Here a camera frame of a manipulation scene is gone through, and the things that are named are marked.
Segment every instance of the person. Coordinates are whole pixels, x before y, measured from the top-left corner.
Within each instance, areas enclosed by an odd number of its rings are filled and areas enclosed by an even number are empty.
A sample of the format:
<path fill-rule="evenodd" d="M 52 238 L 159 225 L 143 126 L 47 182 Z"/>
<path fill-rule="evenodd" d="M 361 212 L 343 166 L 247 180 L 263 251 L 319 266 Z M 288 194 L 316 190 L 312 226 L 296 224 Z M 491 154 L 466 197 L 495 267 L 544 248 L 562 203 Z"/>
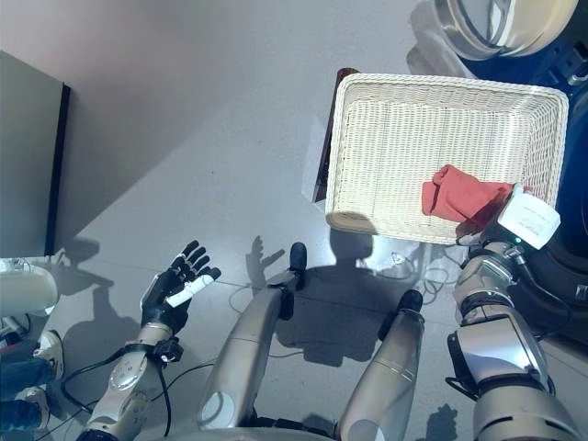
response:
<path fill-rule="evenodd" d="M 50 412 L 45 390 L 63 376 L 62 339 L 55 331 L 45 331 L 39 348 L 23 362 L 0 364 L 0 432 L 32 431 L 47 427 Z M 22 390 L 24 400 L 14 400 Z"/>

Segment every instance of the red cloth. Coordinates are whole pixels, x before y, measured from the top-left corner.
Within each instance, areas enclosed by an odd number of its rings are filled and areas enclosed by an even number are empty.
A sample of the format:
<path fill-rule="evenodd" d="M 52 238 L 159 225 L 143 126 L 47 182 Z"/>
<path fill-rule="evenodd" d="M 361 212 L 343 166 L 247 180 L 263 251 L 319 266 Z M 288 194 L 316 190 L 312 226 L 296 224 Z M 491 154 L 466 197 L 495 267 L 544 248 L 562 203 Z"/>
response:
<path fill-rule="evenodd" d="M 500 195 L 508 196 L 513 186 L 498 182 L 480 182 L 472 175 L 446 165 L 423 183 L 423 213 L 448 221 L 463 222 Z"/>

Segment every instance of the white label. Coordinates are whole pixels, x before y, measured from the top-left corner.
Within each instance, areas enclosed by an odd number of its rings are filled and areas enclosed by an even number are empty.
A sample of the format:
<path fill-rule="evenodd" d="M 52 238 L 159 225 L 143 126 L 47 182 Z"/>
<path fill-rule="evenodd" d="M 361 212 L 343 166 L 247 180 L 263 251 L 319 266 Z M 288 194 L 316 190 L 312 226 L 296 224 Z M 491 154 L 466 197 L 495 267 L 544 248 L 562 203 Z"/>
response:
<path fill-rule="evenodd" d="M 498 223 L 540 249 L 560 226 L 560 214 L 541 199 L 515 191 Z"/>

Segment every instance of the white shoe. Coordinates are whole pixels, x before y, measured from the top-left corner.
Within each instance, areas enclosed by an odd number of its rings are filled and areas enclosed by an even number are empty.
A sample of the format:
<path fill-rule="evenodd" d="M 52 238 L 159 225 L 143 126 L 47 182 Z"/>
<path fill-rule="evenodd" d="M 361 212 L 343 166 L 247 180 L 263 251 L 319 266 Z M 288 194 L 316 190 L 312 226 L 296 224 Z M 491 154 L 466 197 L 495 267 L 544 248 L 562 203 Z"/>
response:
<path fill-rule="evenodd" d="M 35 429 L 44 429 L 47 427 L 47 423 L 49 422 L 50 412 L 49 412 L 49 405 L 47 404 L 47 395 L 45 395 L 45 390 L 41 388 L 30 388 L 27 390 L 27 394 L 25 395 L 25 400 L 29 402 L 34 402 L 39 406 L 40 410 L 40 422 Z"/>
<path fill-rule="evenodd" d="M 35 349 L 33 356 L 44 358 L 51 363 L 55 380 L 63 377 L 62 339 L 56 331 L 44 331 L 40 335 L 39 349 Z"/>

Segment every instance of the white wicker basket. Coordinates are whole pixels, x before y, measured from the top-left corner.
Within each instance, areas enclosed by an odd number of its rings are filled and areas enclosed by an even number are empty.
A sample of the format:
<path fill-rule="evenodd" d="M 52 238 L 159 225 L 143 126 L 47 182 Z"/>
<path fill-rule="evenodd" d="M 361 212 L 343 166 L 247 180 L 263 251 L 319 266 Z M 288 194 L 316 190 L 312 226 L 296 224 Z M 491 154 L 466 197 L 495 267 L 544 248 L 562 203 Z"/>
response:
<path fill-rule="evenodd" d="M 337 90 L 326 215 L 340 230 L 454 243 L 425 216 L 422 183 L 445 164 L 523 183 L 555 206 L 568 116 L 558 90 L 439 76 L 357 73 Z"/>

